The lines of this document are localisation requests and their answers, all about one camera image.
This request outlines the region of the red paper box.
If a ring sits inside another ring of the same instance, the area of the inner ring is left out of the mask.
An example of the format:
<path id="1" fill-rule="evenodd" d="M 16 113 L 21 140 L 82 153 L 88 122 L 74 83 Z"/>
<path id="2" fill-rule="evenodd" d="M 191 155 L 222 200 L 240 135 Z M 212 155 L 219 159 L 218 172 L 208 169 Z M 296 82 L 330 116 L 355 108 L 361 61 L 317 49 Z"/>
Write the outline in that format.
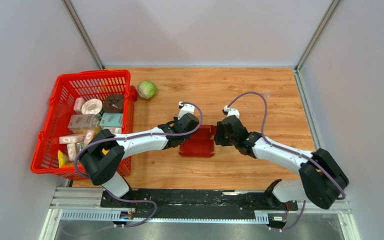
<path id="1" fill-rule="evenodd" d="M 215 155 L 216 126 L 204 124 L 179 147 L 182 157 L 211 158 Z"/>

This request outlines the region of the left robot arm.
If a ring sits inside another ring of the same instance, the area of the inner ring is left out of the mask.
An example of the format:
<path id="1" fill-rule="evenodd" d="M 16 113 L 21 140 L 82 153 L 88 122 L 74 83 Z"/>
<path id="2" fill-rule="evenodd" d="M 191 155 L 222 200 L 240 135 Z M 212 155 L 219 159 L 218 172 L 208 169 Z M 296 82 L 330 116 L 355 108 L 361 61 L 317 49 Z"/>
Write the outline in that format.
<path id="1" fill-rule="evenodd" d="M 128 207 L 133 201 L 130 186 L 118 173 L 120 163 L 133 155 L 149 151 L 176 148 L 183 144 L 200 127 L 201 121 L 192 113 L 147 131 L 112 134 L 101 130 L 76 156 L 86 175 L 95 186 L 104 187 L 113 195 L 120 207 Z"/>

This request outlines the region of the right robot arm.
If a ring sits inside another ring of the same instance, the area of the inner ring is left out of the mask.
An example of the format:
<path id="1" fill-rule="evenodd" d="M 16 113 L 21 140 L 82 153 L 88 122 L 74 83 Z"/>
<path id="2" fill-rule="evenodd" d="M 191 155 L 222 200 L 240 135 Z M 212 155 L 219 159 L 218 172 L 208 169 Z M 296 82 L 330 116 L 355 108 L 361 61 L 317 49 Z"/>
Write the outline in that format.
<path id="1" fill-rule="evenodd" d="M 345 198 L 350 181 L 329 151 L 300 150 L 273 141 L 262 133 L 248 131 L 240 119 L 231 115 L 217 122 L 216 145 L 233 146 L 242 155 L 280 165 L 300 179 L 281 180 L 265 195 L 266 205 L 279 209 L 292 200 L 310 201 L 321 209 L 329 209 L 336 200 Z"/>

